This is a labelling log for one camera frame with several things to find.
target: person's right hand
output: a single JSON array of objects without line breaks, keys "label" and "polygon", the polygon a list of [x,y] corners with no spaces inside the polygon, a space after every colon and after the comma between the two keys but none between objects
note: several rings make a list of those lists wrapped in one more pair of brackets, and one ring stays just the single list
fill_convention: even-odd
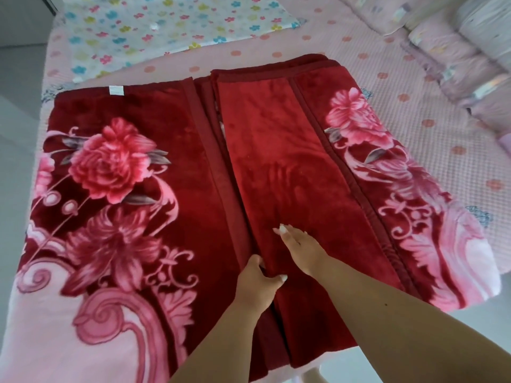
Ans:
[{"label": "person's right hand", "polygon": [[316,239],[307,232],[283,224],[278,229],[274,228],[273,231],[281,236],[282,241],[291,253],[294,263],[300,270],[315,278],[321,263],[328,257],[328,254]]}]

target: person's left arm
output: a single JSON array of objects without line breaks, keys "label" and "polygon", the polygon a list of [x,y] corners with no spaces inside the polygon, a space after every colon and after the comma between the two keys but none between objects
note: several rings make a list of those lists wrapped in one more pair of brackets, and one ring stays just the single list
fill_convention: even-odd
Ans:
[{"label": "person's left arm", "polygon": [[249,259],[238,277],[234,301],[169,383],[248,382],[256,323],[287,278],[266,278],[261,263],[258,255]]}]

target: hand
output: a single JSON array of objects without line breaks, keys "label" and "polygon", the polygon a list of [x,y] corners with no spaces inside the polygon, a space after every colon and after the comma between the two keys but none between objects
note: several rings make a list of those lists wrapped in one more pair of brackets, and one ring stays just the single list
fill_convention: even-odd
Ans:
[{"label": "hand", "polygon": [[267,278],[261,271],[263,258],[253,255],[238,276],[238,286],[233,304],[252,311],[257,318],[271,305],[275,293],[287,279],[287,275]]},{"label": "hand", "polygon": [[300,270],[316,278],[321,263],[325,258],[328,258],[328,254],[317,243],[316,239],[307,234],[307,232],[283,224],[278,229],[274,228],[273,231],[281,236],[282,241],[291,253],[294,263]]}]

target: folded blanket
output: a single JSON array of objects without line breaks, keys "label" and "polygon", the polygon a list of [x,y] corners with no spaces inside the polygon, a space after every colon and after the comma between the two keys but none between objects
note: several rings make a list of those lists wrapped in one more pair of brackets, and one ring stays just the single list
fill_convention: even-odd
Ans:
[{"label": "folded blanket", "polygon": [[271,231],[280,222],[443,310],[500,290],[476,219],[335,61],[65,92],[40,160],[0,380],[166,382],[232,301],[253,253],[268,276],[289,279],[254,333],[251,380],[354,346]]}]

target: gray leaf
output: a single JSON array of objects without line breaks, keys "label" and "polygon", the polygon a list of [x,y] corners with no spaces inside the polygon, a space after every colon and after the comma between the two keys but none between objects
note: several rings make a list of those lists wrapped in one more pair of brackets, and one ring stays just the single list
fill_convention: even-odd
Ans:
[{"label": "gray leaf", "polygon": [[62,143],[72,149],[81,149],[87,137],[62,137]]},{"label": "gray leaf", "polygon": [[167,157],[161,156],[154,152],[149,152],[147,154],[151,159],[151,164],[171,164]]},{"label": "gray leaf", "polygon": [[364,164],[369,164],[373,161],[378,160],[381,156],[383,156],[385,154],[385,152],[386,152],[385,149],[381,149],[381,148],[374,149],[367,155],[367,157],[364,161]]},{"label": "gray leaf", "polygon": [[150,151],[150,153],[154,153],[154,154],[157,154],[157,155],[160,155],[160,156],[166,156],[167,154],[169,154],[169,152],[165,152],[165,151],[160,150],[160,149],[155,149],[153,151]]},{"label": "gray leaf", "polygon": [[73,158],[73,154],[74,153],[71,153],[71,154],[68,154],[67,156],[65,156],[62,161],[60,162],[60,165],[66,165],[66,164],[70,164],[71,163],[71,159]]},{"label": "gray leaf", "polygon": [[131,204],[133,206],[144,206],[154,204],[156,203],[156,200],[146,195],[129,194],[124,198],[123,203]]},{"label": "gray leaf", "polygon": [[342,139],[341,132],[338,129],[336,130],[337,130],[336,132],[331,133],[329,136],[329,140],[332,143],[340,141]]}]

